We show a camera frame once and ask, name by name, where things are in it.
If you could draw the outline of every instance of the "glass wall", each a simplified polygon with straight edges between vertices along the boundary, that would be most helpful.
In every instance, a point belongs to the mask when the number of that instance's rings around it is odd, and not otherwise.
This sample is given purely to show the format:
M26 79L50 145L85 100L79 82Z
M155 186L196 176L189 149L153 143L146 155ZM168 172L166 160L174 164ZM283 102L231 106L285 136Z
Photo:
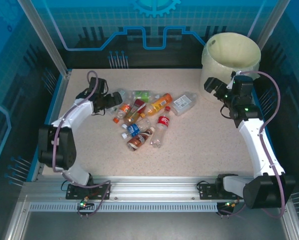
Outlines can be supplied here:
M18 2L0 1L0 239L28 174L38 127L58 78Z
M290 1L262 50L260 68L273 76L280 88L281 107L268 130L276 155L285 171L295 176L295 191L299 192L299 0ZM266 119L276 106L272 89L267 80L259 79L257 93ZM292 198L299 207L299 195Z
M200 68L205 42L257 40L277 0L33 0L68 68Z

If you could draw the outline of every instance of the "red label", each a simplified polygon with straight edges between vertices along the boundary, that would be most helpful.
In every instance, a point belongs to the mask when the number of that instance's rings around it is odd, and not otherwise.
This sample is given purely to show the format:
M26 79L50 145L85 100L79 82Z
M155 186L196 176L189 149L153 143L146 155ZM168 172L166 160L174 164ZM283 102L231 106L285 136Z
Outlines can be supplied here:
M169 126L170 120L166 116L160 116L157 121L158 124L164 124L166 127Z

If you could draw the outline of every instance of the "blue label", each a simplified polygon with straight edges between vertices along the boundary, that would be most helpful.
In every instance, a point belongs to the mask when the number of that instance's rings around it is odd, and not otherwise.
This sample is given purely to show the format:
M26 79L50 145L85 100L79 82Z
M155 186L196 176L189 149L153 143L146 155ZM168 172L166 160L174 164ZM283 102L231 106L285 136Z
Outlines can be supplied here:
M127 130L129 131L132 137L135 137L140 132L139 127L135 123L129 126Z

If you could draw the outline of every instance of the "robotic arm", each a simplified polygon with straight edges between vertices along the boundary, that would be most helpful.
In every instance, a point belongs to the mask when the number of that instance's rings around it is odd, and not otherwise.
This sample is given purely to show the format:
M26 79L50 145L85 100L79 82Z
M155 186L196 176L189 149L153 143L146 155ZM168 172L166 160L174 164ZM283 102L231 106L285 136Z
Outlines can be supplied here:
M76 148L74 143L74 134L82 124L82 122L91 115L95 115L100 111L114 107L122 103L122 97L118 92L107 94L108 88L105 79L95 77L90 79L89 88L85 89L79 95L71 109L73 109L65 118L61 116L51 125L43 125L38 133L38 161L53 167L53 146L57 128L60 126L57 138L57 151L55 156L55 169L62 172L67 179L80 185L92 185L93 178L91 174L82 169L79 161L76 161ZM95 89L92 96L86 99Z
M214 77L210 77L204 84L204 89L209 93L214 91L214 96L224 103L223 107L229 109L229 117L245 140L254 169L252 181L234 174L220 174L216 179L216 188L219 193L230 192L244 198L245 204L250 209L279 208L282 204L281 194L273 165L265 153L259 136L264 121L260 109L252 103L253 87L251 77L235 73L229 85ZM295 180L285 174L277 161L265 130L262 136L279 174L286 202L294 189Z

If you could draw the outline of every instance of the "gear logo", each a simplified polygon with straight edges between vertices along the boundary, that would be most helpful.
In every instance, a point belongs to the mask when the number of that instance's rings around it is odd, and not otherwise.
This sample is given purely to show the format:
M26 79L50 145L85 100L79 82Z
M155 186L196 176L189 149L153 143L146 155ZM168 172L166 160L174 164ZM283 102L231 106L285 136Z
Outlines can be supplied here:
M7 24L12 25L17 20L19 11L17 0L0 0L0 16Z
M163 17L164 14L170 14L170 10L176 9L176 4L181 0L132 0L134 10L139 10L139 14L145 14L146 17L157 15Z

